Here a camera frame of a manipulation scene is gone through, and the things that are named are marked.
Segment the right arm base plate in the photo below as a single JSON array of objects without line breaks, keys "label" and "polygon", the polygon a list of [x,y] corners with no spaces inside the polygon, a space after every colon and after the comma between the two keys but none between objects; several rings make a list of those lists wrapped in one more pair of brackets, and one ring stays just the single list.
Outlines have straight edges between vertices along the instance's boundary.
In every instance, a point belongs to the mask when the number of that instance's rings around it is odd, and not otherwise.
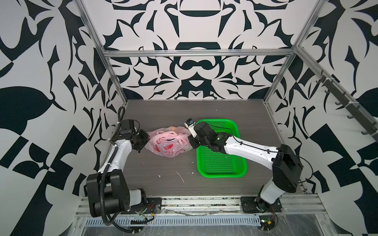
[{"label": "right arm base plate", "polygon": [[274,204],[266,204],[258,197],[243,196],[240,198],[241,209],[243,213],[266,213],[266,212],[282,212],[282,205],[280,199],[277,199]]}]

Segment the pink plastic bag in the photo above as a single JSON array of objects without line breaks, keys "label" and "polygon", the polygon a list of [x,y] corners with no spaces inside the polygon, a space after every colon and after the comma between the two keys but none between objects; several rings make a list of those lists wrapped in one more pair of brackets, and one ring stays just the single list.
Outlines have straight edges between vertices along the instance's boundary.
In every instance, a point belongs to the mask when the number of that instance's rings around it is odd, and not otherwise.
[{"label": "pink plastic bag", "polygon": [[150,152],[167,157],[174,158],[184,152],[192,150],[188,137],[190,132],[187,128],[178,126],[178,132],[173,132],[170,127],[160,128],[149,132],[150,140],[145,149]]}]

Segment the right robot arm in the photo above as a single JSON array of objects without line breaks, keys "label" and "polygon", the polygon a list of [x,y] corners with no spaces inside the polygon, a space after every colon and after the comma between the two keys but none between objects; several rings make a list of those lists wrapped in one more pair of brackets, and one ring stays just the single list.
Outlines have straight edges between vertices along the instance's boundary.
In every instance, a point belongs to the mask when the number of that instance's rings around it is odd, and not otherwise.
[{"label": "right robot arm", "polygon": [[303,165],[300,156],[287,145],[263,146],[236,138],[232,133],[216,133],[206,122],[185,122],[190,131],[190,145],[207,147],[213,152],[236,155],[258,163],[272,171],[272,179],[265,184],[255,199],[260,211],[272,207],[285,193],[294,193],[300,182]]}]

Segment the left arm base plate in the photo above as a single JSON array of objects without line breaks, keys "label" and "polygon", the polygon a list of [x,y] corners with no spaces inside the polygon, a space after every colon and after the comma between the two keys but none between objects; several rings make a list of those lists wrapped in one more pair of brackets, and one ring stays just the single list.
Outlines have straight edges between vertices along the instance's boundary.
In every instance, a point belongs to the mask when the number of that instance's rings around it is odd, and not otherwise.
[{"label": "left arm base plate", "polygon": [[131,206],[128,210],[121,212],[121,214],[155,214],[161,210],[162,198],[147,198],[142,200],[141,203]]}]

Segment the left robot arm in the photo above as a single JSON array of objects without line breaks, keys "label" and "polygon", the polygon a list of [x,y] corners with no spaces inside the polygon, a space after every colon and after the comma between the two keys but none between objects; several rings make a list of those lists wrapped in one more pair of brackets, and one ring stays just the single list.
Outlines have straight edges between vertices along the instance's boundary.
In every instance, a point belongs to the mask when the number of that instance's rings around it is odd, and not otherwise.
[{"label": "left robot arm", "polygon": [[110,140],[112,147],[104,165],[86,180],[92,217],[105,218],[115,213],[137,211],[147,204],[143,189],[128,188],[123,169],[129,154],[133,150],[140,152],[148,141],[149,135],[144,130]]}]

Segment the green plastic basket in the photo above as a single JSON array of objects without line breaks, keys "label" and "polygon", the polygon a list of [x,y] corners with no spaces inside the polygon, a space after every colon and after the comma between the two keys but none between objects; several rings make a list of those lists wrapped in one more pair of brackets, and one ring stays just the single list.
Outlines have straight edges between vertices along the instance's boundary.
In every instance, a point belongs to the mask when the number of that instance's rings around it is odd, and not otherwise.
[{"label": "green plastic basket", "polygon": [[[237,124],[229,119],[202,119],[216,132],[226,132],[239,138]],[[245,158],[213,152],[208,147],[200,146],[196,150],[198,172],[205,178],[241,178],[248,170]]]}]

